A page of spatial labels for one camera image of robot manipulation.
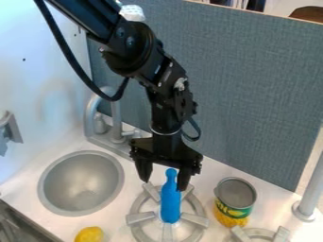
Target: blue bottle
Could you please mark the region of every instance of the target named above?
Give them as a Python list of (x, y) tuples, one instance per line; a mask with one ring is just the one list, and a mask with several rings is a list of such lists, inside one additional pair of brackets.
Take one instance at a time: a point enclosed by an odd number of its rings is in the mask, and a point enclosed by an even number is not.
[(161, 219), (165, 223), (176, 223), (180, 217), (180, 192), (177, 191), (175, 169), (166, 170), (167, 182), (161, 188)]

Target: stainless steel bowl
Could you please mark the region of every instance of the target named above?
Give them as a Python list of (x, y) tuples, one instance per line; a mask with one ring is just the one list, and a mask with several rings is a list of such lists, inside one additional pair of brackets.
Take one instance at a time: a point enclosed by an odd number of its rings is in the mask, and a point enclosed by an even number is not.
[(79, 151), (45, 169), (39, 180), (42, 204), (62, 216), (85, 216), (112, 202), (124, 184), (124, 170), (103, 152)]

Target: gray partition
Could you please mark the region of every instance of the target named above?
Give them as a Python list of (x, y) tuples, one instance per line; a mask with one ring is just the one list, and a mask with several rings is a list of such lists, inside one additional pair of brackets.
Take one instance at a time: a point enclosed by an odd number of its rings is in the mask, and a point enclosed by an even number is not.
[[(187, 70), (203, 130), (192, 146), (294, 191), (323, 116), (323, 26), (180, 0), (124, 3), (143, 7)], [(119, 84), (99, 44), (89, 47), (96, 83)], [(148, 130), (149, 105), (135, 80), (122, 109), (125, 122)]]

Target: metal faucet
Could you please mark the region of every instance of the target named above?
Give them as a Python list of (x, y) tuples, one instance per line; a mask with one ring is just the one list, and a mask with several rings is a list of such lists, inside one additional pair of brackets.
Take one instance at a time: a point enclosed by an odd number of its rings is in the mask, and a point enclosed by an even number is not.
[(8, 146), (7, 142), (23, 143), (23, 138), (13, 113), (0, 111), (0, 156), (5, 156)]
[[(112, 87), (105, 86), (101, 90), (107, 95), (115, 94)], [(97, 111), (102, 100), (99, 95), (92, 94), (84, 115), (84, 134), (91, 143), (129, 159), (128, 140), (140, 138), (141, 133), (138, 129), (123, 131), (119, 101), (110, 103), (112, 126), (107, 125), (102, 113)]]

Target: yellow lemon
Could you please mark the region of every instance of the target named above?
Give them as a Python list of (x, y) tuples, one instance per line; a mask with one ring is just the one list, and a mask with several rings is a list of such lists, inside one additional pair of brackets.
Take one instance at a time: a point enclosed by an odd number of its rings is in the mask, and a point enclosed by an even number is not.
[(103, 236), (99, 227), (88, 227), (77, 234), (75, 242), (103, 242)]

